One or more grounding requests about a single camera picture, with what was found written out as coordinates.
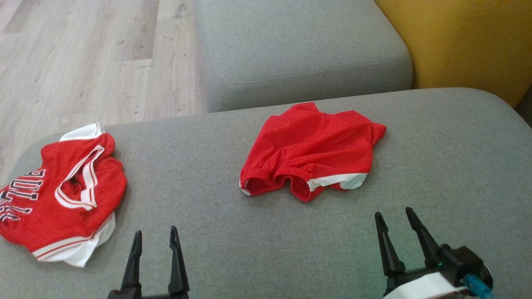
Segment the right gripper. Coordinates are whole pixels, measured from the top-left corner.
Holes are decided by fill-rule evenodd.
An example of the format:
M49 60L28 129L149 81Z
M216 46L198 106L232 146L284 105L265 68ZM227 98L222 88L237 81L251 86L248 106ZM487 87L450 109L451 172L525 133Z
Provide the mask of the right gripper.
M379 250L387 287L384 299L463 299L468 290L463 285L455 287L441 273L443 262L441 250L450 249L446 244L437 244L431 233L418 218L414 209L406 207L405 212L411 228L416 232L426 267L406 270L388 236L388 227L382 214L375 213Z

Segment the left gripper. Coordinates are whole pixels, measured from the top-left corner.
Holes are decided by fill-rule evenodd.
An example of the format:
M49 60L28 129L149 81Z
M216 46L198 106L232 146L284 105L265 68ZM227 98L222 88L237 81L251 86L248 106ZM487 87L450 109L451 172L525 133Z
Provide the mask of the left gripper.
M169 247L172 251L170 282L167 288L169 293L149 296L144 296L142 294L140 283L140 257L143 245L142 233L138 230L133 239L121 289L110 291L107 299L188 299L190 286L184 263L184 256L181 250L179 234L175 226L171 226L170 229Z

